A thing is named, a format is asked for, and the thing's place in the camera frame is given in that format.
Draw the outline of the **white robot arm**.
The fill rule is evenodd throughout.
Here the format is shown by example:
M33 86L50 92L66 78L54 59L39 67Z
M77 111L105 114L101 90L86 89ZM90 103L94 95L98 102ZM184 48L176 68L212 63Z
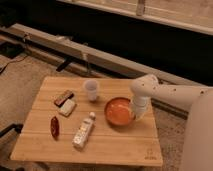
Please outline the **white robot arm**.
M176 115L188 113L179 171L213 171L213 86L160 84L153 74L133 79L130 107L143 116L152 98Z

